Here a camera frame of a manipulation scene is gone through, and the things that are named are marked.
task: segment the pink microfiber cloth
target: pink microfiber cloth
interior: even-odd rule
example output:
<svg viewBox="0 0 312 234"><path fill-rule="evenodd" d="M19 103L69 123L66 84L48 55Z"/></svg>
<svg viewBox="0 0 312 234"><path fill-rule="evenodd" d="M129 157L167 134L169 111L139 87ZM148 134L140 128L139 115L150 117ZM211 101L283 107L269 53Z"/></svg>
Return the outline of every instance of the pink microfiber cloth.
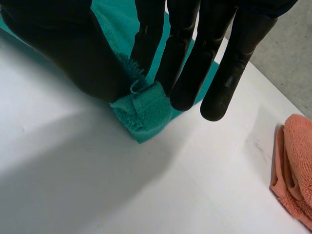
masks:
<svg viewBox="0 0 312 234"><path fill-rule="evenodd" d="M275 141L270 189L312 231L312 121L291 115Z"/></svg>

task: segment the white surface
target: white surface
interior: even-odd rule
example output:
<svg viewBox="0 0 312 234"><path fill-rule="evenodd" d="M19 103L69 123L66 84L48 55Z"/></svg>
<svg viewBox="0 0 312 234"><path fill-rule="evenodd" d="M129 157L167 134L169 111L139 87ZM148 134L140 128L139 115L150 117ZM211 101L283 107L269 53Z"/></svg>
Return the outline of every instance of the white surface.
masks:
<svg viewBox="0 0 312 234"><path fill-rule="evenodd" d="M268 189L275 127L300 112L253 65L221 121L197 105L138 145L108 106L0 44L1 234L307 233Z"/></svg>

